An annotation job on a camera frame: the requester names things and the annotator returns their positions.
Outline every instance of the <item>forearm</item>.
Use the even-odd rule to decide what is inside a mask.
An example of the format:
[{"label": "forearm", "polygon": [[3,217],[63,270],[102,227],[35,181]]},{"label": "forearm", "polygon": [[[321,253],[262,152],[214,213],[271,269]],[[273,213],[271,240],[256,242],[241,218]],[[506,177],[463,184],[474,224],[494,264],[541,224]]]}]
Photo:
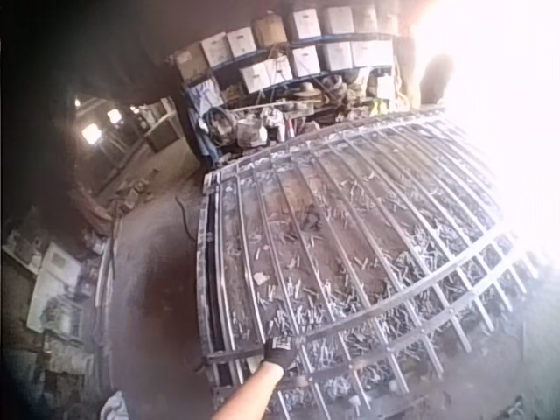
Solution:
[{"label": "forearm", "polygon": [[284,371],[278,365],[263,362],[212,417],[213,420],[258,420],[263,417],[275,386]]}]

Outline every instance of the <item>wire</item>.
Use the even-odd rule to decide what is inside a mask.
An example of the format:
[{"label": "wire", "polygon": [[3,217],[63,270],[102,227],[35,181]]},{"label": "wire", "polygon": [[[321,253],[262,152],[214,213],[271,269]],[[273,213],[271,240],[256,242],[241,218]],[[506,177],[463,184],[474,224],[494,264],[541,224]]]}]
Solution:
[{"label": "wire", "polygon": [[189,239],[193,242],[196,243],[196,239],[194,238],[194,236],[191,234],[191,232],[189,231],[189,227],[186,223],[186,210],[185,210],[185,206],[183,205],[183,203],[180,201],[179,197],[176,195],[175,196],[175,201],[177,201],[177,204],[179,207],[181,207],[181,213],[183,214],[183,228],[185,228],[185,232],[186,235],[189,237]]}]

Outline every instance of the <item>ceiling light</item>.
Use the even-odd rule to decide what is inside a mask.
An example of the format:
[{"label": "ceiling light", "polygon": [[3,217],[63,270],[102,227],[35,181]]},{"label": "ceiling light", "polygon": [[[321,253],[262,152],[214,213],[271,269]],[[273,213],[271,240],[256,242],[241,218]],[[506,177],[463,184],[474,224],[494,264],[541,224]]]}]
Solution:
[{"label": "ceiling light", "polygon": [[121,113],[119,112],[118,109],[111,109],[108,113],[107,113],[108,119],[111,120],[111,122],[113,124],[117,124],[119,121],[121,121],[123,119],[123,116],[121,115]]},{"label": "ceiling light", "polygon": [[102,136],[102,133],[97,127],[97,124],[89,124],[85,129],[81,131],[81,134],[87,140],[89,144],[95,144]]}]

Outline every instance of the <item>gloved hand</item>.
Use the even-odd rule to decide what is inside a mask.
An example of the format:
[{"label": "gloved hand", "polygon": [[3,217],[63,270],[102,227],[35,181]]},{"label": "gloved hand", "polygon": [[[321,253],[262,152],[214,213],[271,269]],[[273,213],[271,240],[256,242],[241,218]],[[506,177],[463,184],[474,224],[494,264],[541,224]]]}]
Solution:
[{"label": "gloved hand", "polygon": [[274,363],[285,372],[298,355],[296,341],[294,337],[283,336],[267,339],[264,343],[264,359],[269,363]]}]

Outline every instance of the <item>metal grate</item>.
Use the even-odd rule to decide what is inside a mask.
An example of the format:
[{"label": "metal grate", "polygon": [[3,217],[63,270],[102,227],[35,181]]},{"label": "metal grate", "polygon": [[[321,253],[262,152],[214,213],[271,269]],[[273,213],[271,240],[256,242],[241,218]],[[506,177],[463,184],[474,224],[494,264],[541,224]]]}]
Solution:
[{"label": "metal grate", "polygon": [[216,398],[268,336],[302,337],[271,414],[409,393],[410,361],[444,374],[449,326],[489,312],[536,268],[501,221],[494,175],[440,109],[342,123],[206,176],[199,223],[203,352]]}]

